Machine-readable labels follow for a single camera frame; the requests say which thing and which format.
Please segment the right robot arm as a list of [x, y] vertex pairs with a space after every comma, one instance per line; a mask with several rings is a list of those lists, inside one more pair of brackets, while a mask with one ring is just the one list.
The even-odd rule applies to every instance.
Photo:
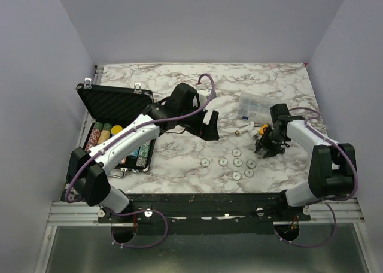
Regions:
[[288, 143], [296, 142], [309, 157], [307, 180], [281, 193], [276, 215], [289, 220], [297, 207], [322, 201], [347, 201], [358, 189], [355, 148], [323, 135], [309, 124], [309, 118], [292, 115], [287, 104], [270, 108], [272, 123], [257, 138], [254, 153], [263, 159], [285, 153]]

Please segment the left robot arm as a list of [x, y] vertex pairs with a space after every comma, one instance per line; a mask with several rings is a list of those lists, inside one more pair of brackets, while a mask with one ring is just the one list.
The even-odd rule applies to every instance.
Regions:
[[206, 106], [216, 97], [180, 83], [163, 102], [147, 105], [143, 112], [120, 133], [89, 150], [76, 148], [70, 155], [67, 172], [69, 188], [89, 206], [101, 205], [112, 210], [120, 222], [132, 217], [130, 199], [110, 185], [108, 175], [134, 150], [176, 126], [205, 141], [217, 141], [218, 112], [204, 123]]

